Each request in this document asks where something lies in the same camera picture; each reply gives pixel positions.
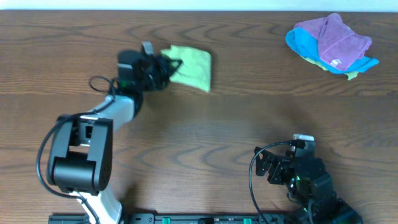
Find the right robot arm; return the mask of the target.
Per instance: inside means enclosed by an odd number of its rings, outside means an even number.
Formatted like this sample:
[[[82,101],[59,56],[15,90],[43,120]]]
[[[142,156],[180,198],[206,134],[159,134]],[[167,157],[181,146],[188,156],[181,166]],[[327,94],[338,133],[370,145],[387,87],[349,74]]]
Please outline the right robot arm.
[[[256,147],[250,166],[256,175],[268,173],[270,184],[287,187],[287,198],[300,205],[290,214],[264,213],[259,223],[362,223],[361,216],[337,197],[331,175],[323,161],[315,157],[314,143],[298,143],[284,156],[268,151],[279,143]]]

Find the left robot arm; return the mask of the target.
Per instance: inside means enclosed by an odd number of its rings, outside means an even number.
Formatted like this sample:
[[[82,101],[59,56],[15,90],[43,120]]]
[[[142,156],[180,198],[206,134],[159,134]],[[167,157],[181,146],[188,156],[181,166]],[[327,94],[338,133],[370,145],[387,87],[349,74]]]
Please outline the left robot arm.
[[[52,194],[78,200],[84,215],[51,215],[49,223],[122,223],[123,206],[108,183],[113,163],[113,135],[139,112],[145,91],[163,90],[183,61],[150,50],[118,55],[118,77],[107,79],[106,98],[93,109],[61,115],[39,150],[51,141],[47,176]]]

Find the green microfiber cloth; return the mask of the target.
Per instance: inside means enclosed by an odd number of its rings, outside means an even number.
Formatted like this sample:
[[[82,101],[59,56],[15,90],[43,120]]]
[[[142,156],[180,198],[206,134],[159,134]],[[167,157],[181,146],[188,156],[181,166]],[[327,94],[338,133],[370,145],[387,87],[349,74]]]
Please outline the green microfiber cloth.
[[[211,54],[193,47],[171,45],[160,54],[169,59],[181,59],[183,64],[170,81],[191,86],[209,93],[211,90]]]

